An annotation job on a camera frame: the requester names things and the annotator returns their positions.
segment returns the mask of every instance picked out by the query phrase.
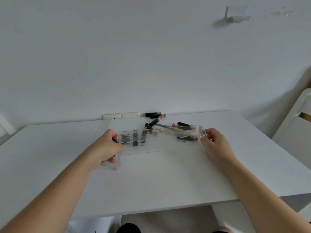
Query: leg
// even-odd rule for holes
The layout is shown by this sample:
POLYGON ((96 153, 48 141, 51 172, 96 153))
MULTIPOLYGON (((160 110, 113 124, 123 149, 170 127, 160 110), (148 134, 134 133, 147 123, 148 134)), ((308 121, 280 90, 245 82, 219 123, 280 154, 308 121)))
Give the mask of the leg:
POLYGON ((117 230, 117 233, 141 233, 141 231, 135 224, 125 223, 117 230))
POLYGON ((227 227, 219 227, 217 228, 215 231, 213 231, 213 233, 216 233, 216 232, 226 232, 226 233, 234 233, 232 230, 230 230, 229 228, 227 227))

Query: forearm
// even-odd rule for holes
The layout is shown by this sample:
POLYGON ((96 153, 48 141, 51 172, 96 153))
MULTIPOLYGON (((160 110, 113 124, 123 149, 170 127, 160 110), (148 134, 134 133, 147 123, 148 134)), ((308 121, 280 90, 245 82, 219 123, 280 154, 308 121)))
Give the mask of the forearm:
POLYGON ((225 168, 256 232, 311 232, 310 224, 242 164, 225 168))
POLYGON ((86 156, 78 156, 0 233, 64 232, 93 170, 86 156))

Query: transparent plastic box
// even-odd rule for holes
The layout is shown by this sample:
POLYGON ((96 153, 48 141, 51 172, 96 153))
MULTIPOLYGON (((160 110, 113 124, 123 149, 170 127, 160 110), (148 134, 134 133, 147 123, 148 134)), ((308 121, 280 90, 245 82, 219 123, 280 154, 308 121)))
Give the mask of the transparent plastic box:
POLYGON ((126 149, 117 153, 116 170, 121 168, 123 155, 166 151, 183 145, 197 146, 203 136, 206 133, 201 125, 119 132, 117 143, 126 149))

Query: tabletop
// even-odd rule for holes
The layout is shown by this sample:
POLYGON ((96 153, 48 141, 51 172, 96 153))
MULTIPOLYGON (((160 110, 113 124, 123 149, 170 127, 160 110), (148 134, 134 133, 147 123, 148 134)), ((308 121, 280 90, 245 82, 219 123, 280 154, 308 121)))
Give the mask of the tabletop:
MULTIPOLYGON (((111 128, 141 129, 150 118, 27 126, 0 146, 0 226, 39 194, 93 140, 111 128)), ((161 123, 215 127, 237 158, 278 196, 311 193, 311 171, 235 111, 169 115, 161 123)), ((72 219, 199 206, 236 200, 227 177, 202 146, 122 156, 103 163, 86 185, 72 219)))

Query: person's right arm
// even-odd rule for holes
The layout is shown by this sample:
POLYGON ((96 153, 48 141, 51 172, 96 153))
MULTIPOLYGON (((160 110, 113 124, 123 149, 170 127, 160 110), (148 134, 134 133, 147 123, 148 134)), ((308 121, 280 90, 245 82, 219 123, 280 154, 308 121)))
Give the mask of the person's right arm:
POLYGON ((238 161, 219 131, 210 128, 206 134, 201 142, 207 155, 230 179, 257 233, 311 232, 305 219, 238 161))

